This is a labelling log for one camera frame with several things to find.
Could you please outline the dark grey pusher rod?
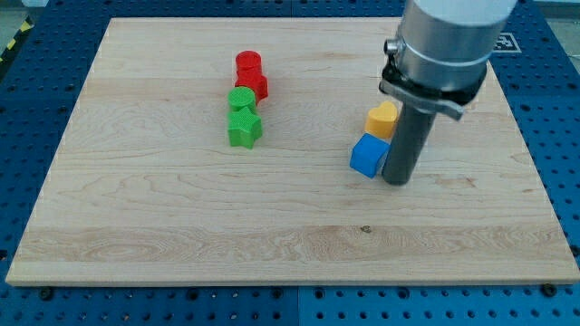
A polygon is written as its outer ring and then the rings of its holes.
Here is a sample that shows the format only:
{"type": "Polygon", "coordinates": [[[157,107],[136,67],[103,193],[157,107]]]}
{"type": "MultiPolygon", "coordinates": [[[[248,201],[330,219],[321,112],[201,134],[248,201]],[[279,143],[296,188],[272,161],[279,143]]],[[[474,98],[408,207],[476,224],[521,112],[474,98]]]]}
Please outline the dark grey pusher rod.
{"type": "Polygon", "coordinates": [[[384,166],[383,179],[395,186],[409,182],[436,114],[404,104],[384,166]]]}

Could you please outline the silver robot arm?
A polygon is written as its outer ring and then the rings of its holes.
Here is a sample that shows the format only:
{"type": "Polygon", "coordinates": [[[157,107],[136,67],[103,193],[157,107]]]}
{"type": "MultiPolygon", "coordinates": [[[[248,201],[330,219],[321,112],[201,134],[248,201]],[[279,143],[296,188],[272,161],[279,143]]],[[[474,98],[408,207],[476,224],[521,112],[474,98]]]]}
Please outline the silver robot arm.
{"type": "Polygon", "coordinates": [[[386,40],[379,89],[402,104],[382,168],[395,186],[409,182],[438,115],[460,120],[479,92],[487,61],[516,0],[408,0],[386,40]]]}

